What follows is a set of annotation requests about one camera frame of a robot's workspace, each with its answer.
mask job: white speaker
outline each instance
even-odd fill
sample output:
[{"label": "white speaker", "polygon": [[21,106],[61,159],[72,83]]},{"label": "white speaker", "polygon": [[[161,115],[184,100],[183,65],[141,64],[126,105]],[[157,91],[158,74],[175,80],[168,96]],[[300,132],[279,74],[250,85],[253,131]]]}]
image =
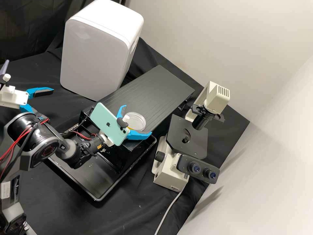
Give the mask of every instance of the white speaker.
[{"label": "white speaker", "polygon": [[95,0],[65,24],[61,85],[92,100],[117,90],[133,58],[143,17],[111,0]]}]

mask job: microscope focus knob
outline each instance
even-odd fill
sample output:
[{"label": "microscope focus knob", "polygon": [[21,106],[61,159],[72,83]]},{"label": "microscope focus knob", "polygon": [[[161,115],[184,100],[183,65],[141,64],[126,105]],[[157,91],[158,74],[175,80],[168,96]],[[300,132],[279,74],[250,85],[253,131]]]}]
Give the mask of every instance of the microscope focus knob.
[{"label": "microscope focus knob", "polygon": [[158,162],[162,162],[165,158],[165,153],[161,152],[161,151],[157,151],[156,155],[154,157],[155,160],[157,160]]}]

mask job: label sticker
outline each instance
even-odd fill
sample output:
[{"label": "label sticker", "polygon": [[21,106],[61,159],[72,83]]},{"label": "label sticker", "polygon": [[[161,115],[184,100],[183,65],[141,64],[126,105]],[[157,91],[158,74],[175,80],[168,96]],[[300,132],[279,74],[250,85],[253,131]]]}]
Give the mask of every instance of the label sticker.
[{"label": "label sticker", "polygon": [[9,198],[10,197],[10,189],[11,189],[11,181],[1,183],[1,199]]}]

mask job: microscope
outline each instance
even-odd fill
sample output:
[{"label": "microscope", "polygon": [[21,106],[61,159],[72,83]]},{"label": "microscope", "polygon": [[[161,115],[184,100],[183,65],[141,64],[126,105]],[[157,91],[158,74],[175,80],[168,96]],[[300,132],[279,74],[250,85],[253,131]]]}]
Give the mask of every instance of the microscope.
[{"label": "microscope", "polygon": [[195,177],[216,183],[219,169],[203,161],[207,156],[207,122],[224,122],[221,114],[230,100],[230,91],[209,82],[195,100],[185,118],[172,115],[169,131],[160,137],[152,166],[153,182],[180,192]]}]

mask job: smartphone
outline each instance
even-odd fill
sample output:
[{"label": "smartphone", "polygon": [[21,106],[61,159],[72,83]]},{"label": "smartphone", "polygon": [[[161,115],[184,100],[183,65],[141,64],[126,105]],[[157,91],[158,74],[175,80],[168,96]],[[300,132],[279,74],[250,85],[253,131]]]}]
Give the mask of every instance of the smartphone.
[{"label": "smartphone", "polygon": [[102,103],[97,103],[90,115],[90,119],[116,146],[120,146],[129,134],[129,129],[120,127],[116,116]]}]

